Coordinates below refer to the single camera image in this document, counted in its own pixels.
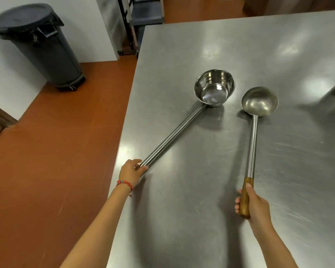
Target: orange floor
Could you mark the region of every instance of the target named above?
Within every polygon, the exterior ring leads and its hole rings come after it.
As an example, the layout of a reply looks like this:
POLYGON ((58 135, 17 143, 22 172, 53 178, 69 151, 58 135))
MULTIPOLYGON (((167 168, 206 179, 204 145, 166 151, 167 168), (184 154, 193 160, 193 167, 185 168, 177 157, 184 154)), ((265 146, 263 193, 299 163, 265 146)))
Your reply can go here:
MULTIPOLYGON (((244 15, 242 0, 164 5, 166 23, 244 15)), ((0 267, 59 267, 94 219, 107 198, 135 66, 134 56, 84 63, 87 81, 77 92, 45 86, 1 133, 0 267)))

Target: trash can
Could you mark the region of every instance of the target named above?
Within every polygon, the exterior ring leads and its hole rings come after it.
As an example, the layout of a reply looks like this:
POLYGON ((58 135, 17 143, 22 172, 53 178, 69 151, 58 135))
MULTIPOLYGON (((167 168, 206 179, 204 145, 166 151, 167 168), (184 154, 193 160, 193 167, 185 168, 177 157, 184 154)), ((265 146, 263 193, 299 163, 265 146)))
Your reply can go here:
POLYGON ((0 38, 14 43, 49 83, 74 91, 86 78, 61 26, 48 4, 26 4, 0 13, 0 38))

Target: hand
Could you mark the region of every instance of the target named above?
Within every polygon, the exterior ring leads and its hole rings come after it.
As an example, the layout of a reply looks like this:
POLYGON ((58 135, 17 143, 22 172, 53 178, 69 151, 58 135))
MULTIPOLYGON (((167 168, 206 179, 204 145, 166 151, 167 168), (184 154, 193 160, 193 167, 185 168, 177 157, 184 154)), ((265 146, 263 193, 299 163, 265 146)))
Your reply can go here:
POLYGON ((140 159, 126 161, 120 169, 119 180, 126 180, 127 182, 130 182, 133 187, 135 187, 141 175, 143 175, 143 173, 149 168, 148 166, 142 166, 137 171, 135 171, 135 168, 139 167, 139 162, 141 162, 140 159))
MULTIPOLYGON (((253 187, 247 183, 246 190, 249 196, 249 213, 251 218, 248 220, 256 239, 260 239, 264 234, 274 231, 270 218, 269 203, 264 198, 256 194, 253 187)), ((239 214, 239 203, 241 197, 236 198, 235 210, 239 214)))

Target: bracelet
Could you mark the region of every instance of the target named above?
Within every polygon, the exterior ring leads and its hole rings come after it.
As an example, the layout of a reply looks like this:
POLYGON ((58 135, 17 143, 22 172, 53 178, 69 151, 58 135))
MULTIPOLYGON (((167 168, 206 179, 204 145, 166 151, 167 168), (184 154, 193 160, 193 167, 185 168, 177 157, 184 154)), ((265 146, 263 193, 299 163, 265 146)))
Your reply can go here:
POLYGON ((130 182, 127 182, 126 180, 117 180, 117 185, 115 187, 117 187, 121 183, 128 185, 130 187, 130 192, 133 191, 134 188, 133 185, 130 182))

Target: stainless steel table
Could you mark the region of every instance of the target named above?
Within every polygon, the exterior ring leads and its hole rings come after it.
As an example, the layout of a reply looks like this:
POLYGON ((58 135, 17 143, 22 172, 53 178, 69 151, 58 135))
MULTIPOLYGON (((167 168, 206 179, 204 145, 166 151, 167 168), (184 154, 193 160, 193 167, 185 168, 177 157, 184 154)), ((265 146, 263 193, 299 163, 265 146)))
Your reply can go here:
POLYGON ((335 267, 335 11, 149 26, 144 33, 111 190, 196 106, 211 68, 236 90, 161 155, 125 204, 107 267, 265 267, 234 213, 246 167, 254 86, 279 97, 259 120, 255 189, 299 267, 335 267))

